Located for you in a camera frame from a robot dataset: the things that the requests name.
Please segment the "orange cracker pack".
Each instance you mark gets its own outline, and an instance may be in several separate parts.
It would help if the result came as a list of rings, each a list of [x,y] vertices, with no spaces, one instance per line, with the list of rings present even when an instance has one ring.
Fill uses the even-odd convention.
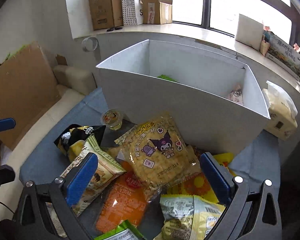
[[[115,181],[101,213],[96,221],[96,230],[106,233],[123,221],[132,225],[141,223],[148,202],[143,194],[143,186],[133,171],[129,171]]]

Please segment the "clear jelly cup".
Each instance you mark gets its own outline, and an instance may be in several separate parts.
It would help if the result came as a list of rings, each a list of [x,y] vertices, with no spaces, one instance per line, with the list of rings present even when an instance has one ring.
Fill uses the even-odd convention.
[[[118,130],[122,126],[123,114],[116,110],[110,109],[101,115],[101,123],[108,129]]]

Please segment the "large cardboard sheet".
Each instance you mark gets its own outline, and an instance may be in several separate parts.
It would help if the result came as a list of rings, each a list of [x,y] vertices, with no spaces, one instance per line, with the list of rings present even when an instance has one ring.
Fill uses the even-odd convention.
[[[0,119],[16,126],[0,132],[1,142],[15,149],[29,129],[61,99],[48,59],[32,42],[0,66]]]

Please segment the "pale green yellow snack bag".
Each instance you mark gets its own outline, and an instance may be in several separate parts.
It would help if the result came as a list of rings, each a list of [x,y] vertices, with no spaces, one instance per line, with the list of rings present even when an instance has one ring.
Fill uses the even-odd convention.
[[[165,194],[160,198],[164,225],[155,239],[204,239],[225,207],[196,195]]]

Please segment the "beige cartoon snack bag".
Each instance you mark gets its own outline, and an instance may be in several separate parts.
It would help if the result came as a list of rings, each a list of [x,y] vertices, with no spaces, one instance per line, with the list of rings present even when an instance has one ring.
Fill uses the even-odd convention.
[[[74,167],[77,167],[83,158],[89,153],[93,153],[98,158],[98,166],[80,200],[76,205],[72,206],[74,213],[80,216],[81,213],[98,197],[101,192],[112,182],[115,178],[125,173],[125,169],[108,153],[104,152],[97,143],[93,135],[88,137],[80,154],[61,174],[64,178]]]

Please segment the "black yellow chip bag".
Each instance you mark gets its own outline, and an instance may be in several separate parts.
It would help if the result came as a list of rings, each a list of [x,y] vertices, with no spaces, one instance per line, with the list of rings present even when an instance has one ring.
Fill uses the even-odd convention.
[[[71,124],[58,136],[54,144],[72,162],[80,154],[85,141],[91,135],[95,137],[100,146],[105,130],[105,125],[80,126],[78,124]]]

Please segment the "yellow kuromi popcorn bag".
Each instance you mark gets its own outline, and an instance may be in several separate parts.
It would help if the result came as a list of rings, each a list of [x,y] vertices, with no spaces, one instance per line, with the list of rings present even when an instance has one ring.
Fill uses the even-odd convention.
[[[164,113],[135,125],[115,140],[151,202],[169,188],[200,172],[199,160],[186,146],[175,121]]]

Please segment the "white storage box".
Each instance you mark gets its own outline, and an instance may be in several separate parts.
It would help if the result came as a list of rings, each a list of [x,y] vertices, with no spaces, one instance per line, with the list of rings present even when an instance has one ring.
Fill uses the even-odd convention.
[[[110,108],[135,124],[170,113],[186,143],[238,154],[270,115],[250,67],[202,48],[145,40],[97,65]],[[243,106],[228,100],[239,84]]]

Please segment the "tissue pack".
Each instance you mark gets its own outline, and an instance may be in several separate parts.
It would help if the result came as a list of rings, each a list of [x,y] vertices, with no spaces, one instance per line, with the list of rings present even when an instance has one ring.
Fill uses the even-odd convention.
[[[298,110],[289,94],[277,84],[266,81],[267,88],[262,89],[270,120],[265,130],[275,137],[286,141],[296,132]]]

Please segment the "pink white snack pack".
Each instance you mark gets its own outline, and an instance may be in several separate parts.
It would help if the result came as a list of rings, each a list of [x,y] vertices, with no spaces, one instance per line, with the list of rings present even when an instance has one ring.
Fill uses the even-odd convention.
[[[239,84],[235,86],[235,88],[228,94],[226,97],[228,100],[235,102],[241,106],[243,106],[243,95],[242,89]]]

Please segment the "clear tape roll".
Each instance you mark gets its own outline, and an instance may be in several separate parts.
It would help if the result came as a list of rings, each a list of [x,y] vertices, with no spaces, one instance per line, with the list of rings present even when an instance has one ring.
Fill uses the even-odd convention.
[[[84,52],[95,51],[98,48],[98,40],[93,36],[87,37],[82,40],[81,46]]]

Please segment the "black scissors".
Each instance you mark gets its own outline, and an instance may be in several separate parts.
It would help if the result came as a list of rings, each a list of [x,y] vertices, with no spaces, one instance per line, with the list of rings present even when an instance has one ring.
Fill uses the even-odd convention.
[[[112,28],[107,29],[106,32],[111,32],[111,31],[115,31],[115,30],[122,30],[122,27],[112,27]]]

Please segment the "landscape printed gift box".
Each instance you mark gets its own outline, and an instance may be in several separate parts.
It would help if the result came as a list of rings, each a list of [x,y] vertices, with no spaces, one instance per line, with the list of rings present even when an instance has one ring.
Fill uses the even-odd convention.
[[[300,54],[272,32],[266,57],[300,81]]]

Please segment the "tall cardboard box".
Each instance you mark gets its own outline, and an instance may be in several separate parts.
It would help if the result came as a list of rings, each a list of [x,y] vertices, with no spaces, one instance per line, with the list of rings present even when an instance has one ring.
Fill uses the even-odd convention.
[[[89,0],[93,30],[123,26],[122,0]]]

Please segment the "small open cardboard box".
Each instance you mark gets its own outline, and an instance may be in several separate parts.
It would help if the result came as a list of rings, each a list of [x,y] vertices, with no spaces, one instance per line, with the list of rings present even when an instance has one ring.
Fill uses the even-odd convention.
[[[142,4],[143,24],[172,23],[173,0],[140,0]]]

